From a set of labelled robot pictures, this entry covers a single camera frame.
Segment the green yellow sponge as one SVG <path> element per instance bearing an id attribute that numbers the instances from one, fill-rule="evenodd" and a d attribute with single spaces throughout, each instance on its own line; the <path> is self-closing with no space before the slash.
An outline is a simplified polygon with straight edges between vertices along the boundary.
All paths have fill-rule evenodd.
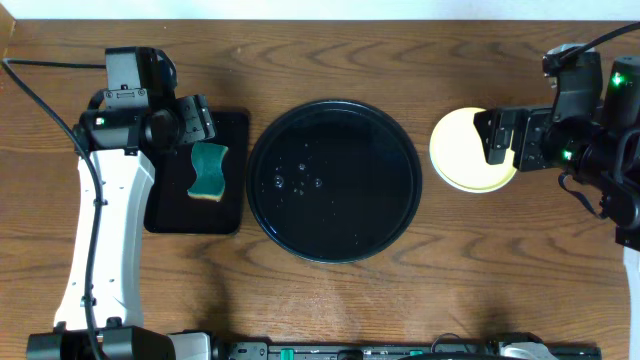
<path id="1" fill-rule="evenodd" d="M 224 145 L 198 142 L 191 152 L 196 178 L 187 194 L 194 199 L 220 202 L 226 188 L 222 165 L 228 148 Z"/>

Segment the yellow plate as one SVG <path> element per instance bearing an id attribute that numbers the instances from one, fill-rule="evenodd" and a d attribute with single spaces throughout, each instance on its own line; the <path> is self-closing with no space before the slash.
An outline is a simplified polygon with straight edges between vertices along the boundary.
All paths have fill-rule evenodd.
<path id="1" fill-rule="evenodd" d="M 515 176 L 514 152 L 505 160 L 489 165 L 484 157 L 481 137 L 473 124 L 483 108 L 466 107 L 446 114 L 436 124 L 429 142 L 431 163 L 449 185 L 469 193 L 489 193 L 507 185 Z"/>

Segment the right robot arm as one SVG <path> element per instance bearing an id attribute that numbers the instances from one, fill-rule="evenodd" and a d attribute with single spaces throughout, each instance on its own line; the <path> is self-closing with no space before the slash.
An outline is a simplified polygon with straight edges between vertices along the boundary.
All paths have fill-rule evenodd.
<path id="1" fill-rule="evenodd" d="M 547 52 L 543 71 L 555 81 L 550 106 L 503 107 L 473 119 L 489 165 L 513 151 L 520 172 L 559 168 L 560 184 L 573 178 L 601 193 L 593 206 L 574 196 L 595 217 L 615 224 L 623 246 L 630 293 L 629 356 L 639 356 L 639 59 L 615 59 L 609 79 L 588 44 L 565 44 Z"/>

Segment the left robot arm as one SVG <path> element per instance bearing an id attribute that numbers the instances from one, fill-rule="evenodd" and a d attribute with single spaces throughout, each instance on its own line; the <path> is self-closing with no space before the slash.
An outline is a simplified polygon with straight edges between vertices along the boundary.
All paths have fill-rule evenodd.
<path id="1" fill-rule="evenodd" d="M 202 95 L 176 97 L 161 50 L 110 48 L 107 86 L 68 133 L 80 157 L 81 204 L 71 271 L 49 333 L 28 338 L 29 359 L 211 359 L 206 332 L 144 327 L 140 252 L 155 181 L 153 156 L 215 135 Z"/>

